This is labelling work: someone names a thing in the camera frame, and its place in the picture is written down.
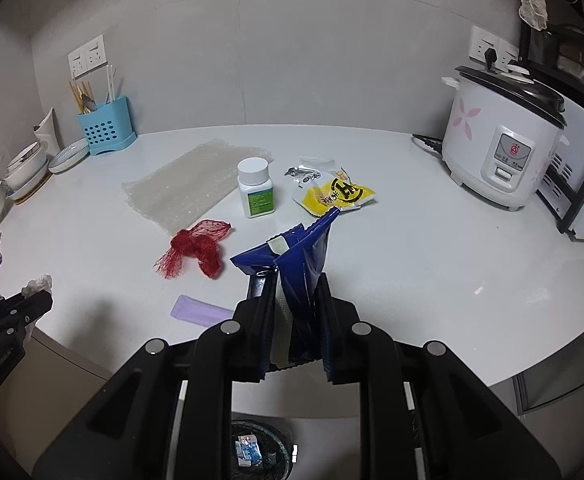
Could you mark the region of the white tissue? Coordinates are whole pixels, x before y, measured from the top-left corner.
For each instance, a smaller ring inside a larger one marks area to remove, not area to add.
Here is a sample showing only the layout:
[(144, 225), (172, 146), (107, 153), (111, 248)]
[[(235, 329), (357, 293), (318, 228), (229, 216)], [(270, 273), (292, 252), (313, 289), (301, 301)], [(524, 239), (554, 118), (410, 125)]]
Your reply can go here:
[(30, 280), (22, 289), (21, 294), (27, 298), (38, 294), (38, 292), (48, 292), (52, 294), (52, 277), (49, 274), (42, 274), (39, 278)]

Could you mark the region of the dark blue snack bag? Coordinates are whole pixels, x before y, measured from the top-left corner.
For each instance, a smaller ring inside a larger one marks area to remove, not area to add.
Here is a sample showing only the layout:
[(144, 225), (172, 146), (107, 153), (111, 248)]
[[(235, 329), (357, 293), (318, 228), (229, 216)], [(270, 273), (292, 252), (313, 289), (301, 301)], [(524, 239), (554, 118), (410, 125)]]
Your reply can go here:
[(339, 214), (332, 207), (311, 226), (298, 224), (230, 259), (249, 276), (277, 273), (269, 349), (272, 370), (313, 362), (320, 356), (321, 328), (313, 294), (324, 272), (330, 226)]

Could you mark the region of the purple wrapper strip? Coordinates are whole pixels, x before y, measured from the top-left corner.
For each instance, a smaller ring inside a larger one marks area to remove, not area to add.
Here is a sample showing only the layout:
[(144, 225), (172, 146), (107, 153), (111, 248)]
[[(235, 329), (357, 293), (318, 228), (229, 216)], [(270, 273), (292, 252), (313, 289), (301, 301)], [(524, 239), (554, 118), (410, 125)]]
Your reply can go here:
[(186, 295), (180, 295), (170, 311), (172, 318), (202, 327), (212, 327), (230, 320), (233, 315), (233, 310), (207, 304)]

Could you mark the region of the red mesh net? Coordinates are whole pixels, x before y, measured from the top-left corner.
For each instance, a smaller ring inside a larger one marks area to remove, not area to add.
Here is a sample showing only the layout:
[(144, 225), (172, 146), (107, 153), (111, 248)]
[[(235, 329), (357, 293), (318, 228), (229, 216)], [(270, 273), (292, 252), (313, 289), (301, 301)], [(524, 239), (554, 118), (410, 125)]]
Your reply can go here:
[(230, 233), (230, 223), (204, 219), (190, 229), (179, 230), (170, 240), (166, 253), (154, 264), (166, 280), (177, 278), (185, 269), (185, 260), (196, 260), (202, 273), (214, 280), (222, 272), (219, 243)]

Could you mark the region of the bubble wrap sheet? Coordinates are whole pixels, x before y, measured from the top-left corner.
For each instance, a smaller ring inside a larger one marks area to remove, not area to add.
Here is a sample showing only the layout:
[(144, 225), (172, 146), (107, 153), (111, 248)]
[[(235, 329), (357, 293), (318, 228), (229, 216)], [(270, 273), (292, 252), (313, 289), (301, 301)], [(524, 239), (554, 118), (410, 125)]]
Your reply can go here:
[(122, 188), (126, 202), (168, 234), (187, 229), (238, 186), (238, 163), (249, 157), (272, 161), (262, 148), (219, 139), (200, 144)]

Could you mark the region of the yellow snack wrapper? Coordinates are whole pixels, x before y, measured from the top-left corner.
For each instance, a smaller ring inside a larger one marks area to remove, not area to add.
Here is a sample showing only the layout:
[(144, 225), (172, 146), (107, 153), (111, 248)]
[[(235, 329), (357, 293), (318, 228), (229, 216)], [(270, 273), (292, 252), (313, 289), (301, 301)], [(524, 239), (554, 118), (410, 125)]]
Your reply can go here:
[(357, 210), (376, 199), (376, 192), (354, 183), (334, 159), (301, 157), (284, 175), (293, 182), (294, 202), (314, 217), (332, 208)]

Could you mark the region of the white pill bottle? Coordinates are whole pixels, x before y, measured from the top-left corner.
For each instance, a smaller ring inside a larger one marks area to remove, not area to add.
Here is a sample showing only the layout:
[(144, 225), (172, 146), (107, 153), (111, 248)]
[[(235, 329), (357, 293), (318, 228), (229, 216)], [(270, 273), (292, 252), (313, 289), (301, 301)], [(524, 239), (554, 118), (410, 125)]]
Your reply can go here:
[(275, 196), (268, 160), (248, 157), (238, 162), (237, 170), (244, 214), (248, 218), (272, 214), (275, 211)]

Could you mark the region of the blue white milk carton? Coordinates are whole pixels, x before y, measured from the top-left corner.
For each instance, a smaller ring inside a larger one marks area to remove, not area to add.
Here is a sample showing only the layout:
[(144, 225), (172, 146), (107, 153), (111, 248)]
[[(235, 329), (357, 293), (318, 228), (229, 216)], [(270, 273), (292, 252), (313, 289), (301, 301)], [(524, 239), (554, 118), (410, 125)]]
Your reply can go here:
[(242, 434), (234, 441), (238, 466), (241, 468), (260, 467), (263, 456), (257, 437), (254, 434)]

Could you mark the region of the teal mesh trash basket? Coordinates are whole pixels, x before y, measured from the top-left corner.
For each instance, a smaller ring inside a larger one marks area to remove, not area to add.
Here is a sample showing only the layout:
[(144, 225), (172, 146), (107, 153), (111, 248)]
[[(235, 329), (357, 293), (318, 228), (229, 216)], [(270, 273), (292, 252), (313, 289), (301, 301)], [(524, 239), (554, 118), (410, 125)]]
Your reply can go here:
[[(257, 437), (263, 463), (260, 467), (241, 468), (237, 463), (234, 441), (242, 434)], [(231, 479), (284, 480), (290, 477), (298, 455), (298, 447), (277, 428), (255, 420), (235, 419), (231, 422)]]

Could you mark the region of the stacked white bowls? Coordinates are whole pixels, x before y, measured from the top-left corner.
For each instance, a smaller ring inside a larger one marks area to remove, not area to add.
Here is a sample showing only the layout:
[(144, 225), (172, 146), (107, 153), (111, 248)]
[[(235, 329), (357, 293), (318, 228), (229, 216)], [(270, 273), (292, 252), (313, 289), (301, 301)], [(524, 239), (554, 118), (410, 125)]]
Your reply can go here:
[(9, 162), (4, 184), (7, 198), (13, 203), (22, 200), (48, 177), (47, 143), (36, 141)]

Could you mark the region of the blue utensil holder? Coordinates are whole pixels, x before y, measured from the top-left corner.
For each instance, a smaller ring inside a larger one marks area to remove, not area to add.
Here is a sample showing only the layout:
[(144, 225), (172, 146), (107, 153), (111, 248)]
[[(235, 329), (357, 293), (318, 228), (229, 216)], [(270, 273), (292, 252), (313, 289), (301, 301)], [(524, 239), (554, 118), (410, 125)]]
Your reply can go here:
[(79, 114), (77, 119), (92, 156), (124, 150), (137, 139), (126, 96)]

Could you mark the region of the white microwave oven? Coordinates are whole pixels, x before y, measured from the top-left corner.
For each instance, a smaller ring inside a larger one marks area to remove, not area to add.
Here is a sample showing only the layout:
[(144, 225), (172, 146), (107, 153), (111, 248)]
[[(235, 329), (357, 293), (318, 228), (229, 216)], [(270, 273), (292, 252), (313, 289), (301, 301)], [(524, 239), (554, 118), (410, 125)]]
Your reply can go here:
[(557, 228), (584, 240), (584, 106), (566, 98), (563, 130), (568, 144), (559, 144), (538, 195), (557, 219)]

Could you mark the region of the white rice cooker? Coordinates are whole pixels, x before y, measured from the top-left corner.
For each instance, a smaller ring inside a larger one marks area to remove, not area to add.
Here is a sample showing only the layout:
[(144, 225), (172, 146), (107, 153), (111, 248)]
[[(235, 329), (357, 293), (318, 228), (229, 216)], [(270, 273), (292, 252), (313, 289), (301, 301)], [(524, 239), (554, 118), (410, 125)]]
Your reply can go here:
[(510, 210), (536, 193), (563, 135), (564, 99), (519, 66), (508, 72), (458, 66), (443, 136), (450, 177)]

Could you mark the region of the left wall socket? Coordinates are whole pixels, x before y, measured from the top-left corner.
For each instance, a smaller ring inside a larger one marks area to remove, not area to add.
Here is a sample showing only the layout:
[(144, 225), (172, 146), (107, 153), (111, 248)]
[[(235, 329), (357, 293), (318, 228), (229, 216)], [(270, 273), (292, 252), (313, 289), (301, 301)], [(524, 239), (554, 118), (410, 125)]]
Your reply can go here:
[(68, 54), (68, 67), (73, 78), (106, 65), (106, 45), (102, 35), (91, 39)]

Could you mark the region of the right wall socket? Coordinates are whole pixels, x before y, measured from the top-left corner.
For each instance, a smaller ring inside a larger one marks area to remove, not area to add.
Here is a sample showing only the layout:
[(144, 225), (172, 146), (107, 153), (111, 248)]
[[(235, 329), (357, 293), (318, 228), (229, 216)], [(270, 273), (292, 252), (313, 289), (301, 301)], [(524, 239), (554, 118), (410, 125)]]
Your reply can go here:
[(468, 57), (470, 60), (485, 63), (485, 55), (488, 50), (494, 50), (496, 60), (494, 66), (498, 70), (505, 70), (510, 62), (519, 57), (519, 49), (505, 39), (501, 39), (488, 30), (476, 25), (472, 26)]

